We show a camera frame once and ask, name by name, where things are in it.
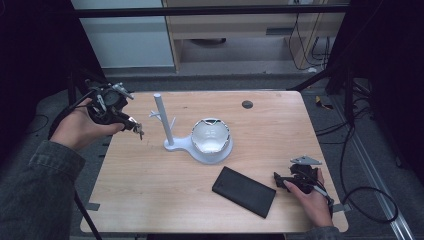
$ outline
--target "white pole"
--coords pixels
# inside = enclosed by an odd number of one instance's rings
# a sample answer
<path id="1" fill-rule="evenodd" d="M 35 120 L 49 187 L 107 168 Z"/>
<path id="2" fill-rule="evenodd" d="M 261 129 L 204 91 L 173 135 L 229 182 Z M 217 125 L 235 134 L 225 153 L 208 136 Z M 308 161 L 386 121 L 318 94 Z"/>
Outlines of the white pole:
<path id="1" fill-rule="evenodd" d="M 169 127 L 168 118 L 166 116 L 165 106 L 163 105 L 162 96 L 159 93 L 154 94 L 156 106 L 160 114 L 160 118 L 165 129 L 166 138 L 170 146 L 174 145 L 174 138 L 172 137 L 171 128 Z"/>

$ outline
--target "gray floor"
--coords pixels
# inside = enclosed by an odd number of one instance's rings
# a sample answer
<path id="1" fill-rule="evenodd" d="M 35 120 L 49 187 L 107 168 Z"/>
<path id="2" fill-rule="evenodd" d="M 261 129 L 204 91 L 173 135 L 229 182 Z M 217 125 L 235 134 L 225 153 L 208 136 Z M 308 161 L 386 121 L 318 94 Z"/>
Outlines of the gray floor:
<path id="1" fill-rule="evenodd" d="M 182 65 L 178 73 L 148 74 L 141 78 L 110 79 L 120 80 L 129 90 L 134 91 L 172 91 L 172 90 L 248 90 L 248 89 L 276 89 L 282 90 L 295 86 L 311 76 L 307 70 L 297 70 L 281 38 L 269 39 L 227 39 L 224 44 L 205 44 L 187 41 L 182 55 Z M 319 107 L 315 97 L 320 95 L 329 104 L 338 106 L 343 100 L 343 94 L 327 98 L 323 92 L 325 80 L 311 86 L 302 92 L 310 119 L 316 130 L 323 129 L 343 122 L 339 108 L 334 110 Z M 16 160 L 14 171 L 9 172 L 13 177 L 25 166 L 38 144 L 47 137 L 48 128 L 55 115 L 67 104 L 66 92 L 46 98 L 38 105 L 33 124 L 28 129 L 28 135 L 13 156 Z M 366 102 L 358 102 L 356 111 L 367 107 Z M 374 185 L 369 174 L 369 167 L 364 161 L 364 154 L 355 147 L 358 141 L 365 146 L 366 156 L 371 159 L 375 171 L 393 196 L 402 217 L 415 238 L 398 237 L 393 231 L 394 224 L 375 223 L 357 210 L 346 213 L 349 230 L 344 233 L 346 239 L 424 239 L 424 214 L 421 210 L 424 202 L 424 187 L 418 182 L 414 173 L 407 169 L 396 167 L 395 156 L 383 137 L 377 123 L 372 118 L 372 111 L 361 115 L 356 120 L 355 137 L 349 141 L 344 157 L 344 181 L 347 189 L 357 186 Z M 342 142 L 347 129 L 319 137 L 321 149 L 326 158 L 333 181 L 339 196 L 344 196 L 340 184 L 340 157 Z M 81 154 L 88 160 L 82 171 L 76 187 L 84 203 L 87 203 L 100 171 L 103 157 L 107 151 L 110 138 L 100 139 Z M 380 202 L 374 193 L 361 192 L 354 196 L 355 202 L 360 204 L 366 212 L 384 217 Z M 74 209 L 72 236 L 75 239 L 89 237 L 82 233 L 79 224 L 82 220 L 78 209 Z M 130 234 L 102 234 L 105 237 L 132 237 Z M 302 234 L 289 234 L 288 239 L 302 239 Z"/>

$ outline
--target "white cabinet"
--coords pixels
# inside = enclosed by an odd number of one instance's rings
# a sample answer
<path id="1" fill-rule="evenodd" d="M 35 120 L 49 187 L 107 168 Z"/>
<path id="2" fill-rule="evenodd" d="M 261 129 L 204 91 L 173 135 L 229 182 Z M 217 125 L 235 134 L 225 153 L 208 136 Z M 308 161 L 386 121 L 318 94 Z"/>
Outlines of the white cabinet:
<path id="1" fill-rule="evenodd" d="M 162 7 L 161 0 L 72 0 L 75 9 Z M 173 69 L 164 17 L 81 18 L 105 73 Z"/>

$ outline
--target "person's left hand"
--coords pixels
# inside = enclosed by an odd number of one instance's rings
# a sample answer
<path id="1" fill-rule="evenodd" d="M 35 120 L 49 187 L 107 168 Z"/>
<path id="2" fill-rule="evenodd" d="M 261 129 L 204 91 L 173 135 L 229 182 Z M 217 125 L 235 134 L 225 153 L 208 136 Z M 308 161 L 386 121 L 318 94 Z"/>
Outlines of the person's left hand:
<path id="1" fill-rule="evenodd" d="M 80 106 L 87 105 L 90 102 L 91 99 L 85 99 Z M 60 122 L 50 141 L 62 144 L 73 150 L 79 150 L 100 137 L 119 132 L 124 127 L 122 123 L 97 124 L 91 120 L 87 108 L 81 107 L 76 108 Z"/>

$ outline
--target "white object in bowl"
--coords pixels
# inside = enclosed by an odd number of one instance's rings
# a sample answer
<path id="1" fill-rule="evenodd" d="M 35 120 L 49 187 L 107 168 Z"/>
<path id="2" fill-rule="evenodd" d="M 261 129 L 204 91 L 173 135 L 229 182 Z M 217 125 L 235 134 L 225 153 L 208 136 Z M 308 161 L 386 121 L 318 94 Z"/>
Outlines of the white object in bowl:
<path id="1" fill-rule="evenodd" d="M 191 134 L 191 141 L 203 154 L 215 154 L 223 151 L 230 139 L 227 125 L 216 118 L 205 118 L 198 121 Z"/>

